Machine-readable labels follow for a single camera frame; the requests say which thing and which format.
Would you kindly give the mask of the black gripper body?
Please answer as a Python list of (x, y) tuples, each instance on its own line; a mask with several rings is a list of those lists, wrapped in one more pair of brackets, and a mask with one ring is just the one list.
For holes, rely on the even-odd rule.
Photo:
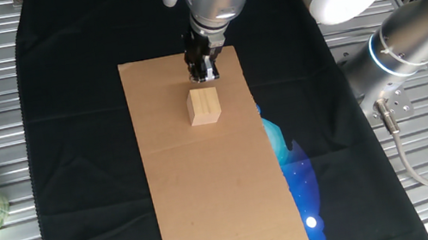
[(214, 60), (223, 48), (221, 34), (203, 35), (195, 30), (187, 30), (184, 35), (185, 62), (188, 64), (203, 61), (205, 57)]

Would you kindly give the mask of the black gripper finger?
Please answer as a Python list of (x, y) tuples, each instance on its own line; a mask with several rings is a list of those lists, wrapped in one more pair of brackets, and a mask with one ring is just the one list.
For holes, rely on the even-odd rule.
[(188, 61), (187, 68), (190, 72), (190, 79), (193, 83), (205, 82), (207, 80), (207, 71), (205, 61), (202, 59), (196, 61)]
[(218, 74), (217, 66), (215, 65), (216, 60), (210, 55), (205, 55), (204, 61), (207, 80), (210, 81), (219, 78), (220, 75)]

